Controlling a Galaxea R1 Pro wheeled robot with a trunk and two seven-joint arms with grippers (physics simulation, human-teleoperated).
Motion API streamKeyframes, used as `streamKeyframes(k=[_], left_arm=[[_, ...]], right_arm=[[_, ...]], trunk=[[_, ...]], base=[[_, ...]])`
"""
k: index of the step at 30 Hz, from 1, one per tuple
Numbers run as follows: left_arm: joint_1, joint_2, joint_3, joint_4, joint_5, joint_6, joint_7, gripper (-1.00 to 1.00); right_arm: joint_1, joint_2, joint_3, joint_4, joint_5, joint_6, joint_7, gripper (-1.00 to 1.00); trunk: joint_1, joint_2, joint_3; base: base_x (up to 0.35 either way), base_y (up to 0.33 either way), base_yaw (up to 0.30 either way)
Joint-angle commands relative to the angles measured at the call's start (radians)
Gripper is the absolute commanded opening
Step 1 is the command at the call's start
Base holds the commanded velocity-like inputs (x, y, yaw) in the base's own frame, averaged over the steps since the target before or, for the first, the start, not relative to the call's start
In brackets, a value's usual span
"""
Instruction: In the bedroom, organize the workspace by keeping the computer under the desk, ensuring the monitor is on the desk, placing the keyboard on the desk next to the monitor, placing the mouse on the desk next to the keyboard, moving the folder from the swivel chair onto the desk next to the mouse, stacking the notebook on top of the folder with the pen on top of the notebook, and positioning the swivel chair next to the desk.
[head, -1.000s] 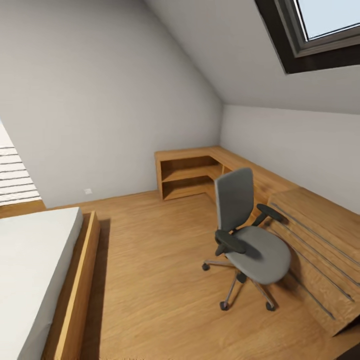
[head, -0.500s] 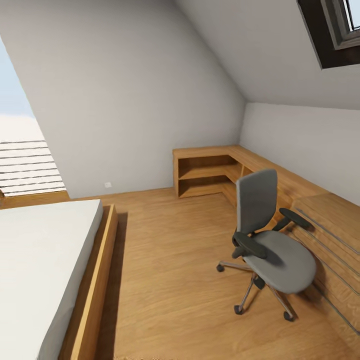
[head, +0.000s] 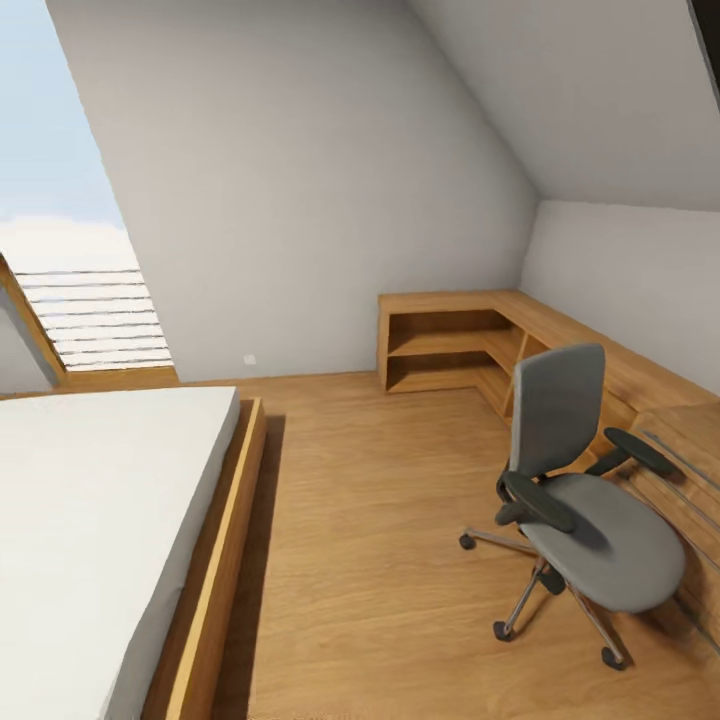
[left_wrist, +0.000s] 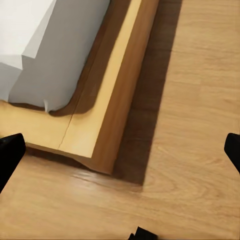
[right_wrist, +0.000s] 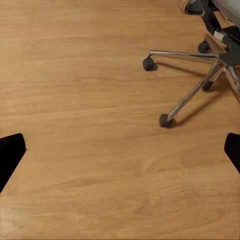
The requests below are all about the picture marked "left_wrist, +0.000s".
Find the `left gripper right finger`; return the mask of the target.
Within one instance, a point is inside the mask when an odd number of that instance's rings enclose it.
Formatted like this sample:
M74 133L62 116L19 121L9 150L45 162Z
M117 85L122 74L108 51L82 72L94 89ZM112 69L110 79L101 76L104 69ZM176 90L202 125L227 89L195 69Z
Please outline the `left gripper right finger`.
M240 135L235 133L228 133L224 151L240 173Z

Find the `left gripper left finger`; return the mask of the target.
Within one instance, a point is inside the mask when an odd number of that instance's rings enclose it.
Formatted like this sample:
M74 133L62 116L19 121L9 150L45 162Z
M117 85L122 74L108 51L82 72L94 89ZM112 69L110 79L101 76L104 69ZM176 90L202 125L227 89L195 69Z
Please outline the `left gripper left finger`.
M0 138L0 193L26 152L21 133Z

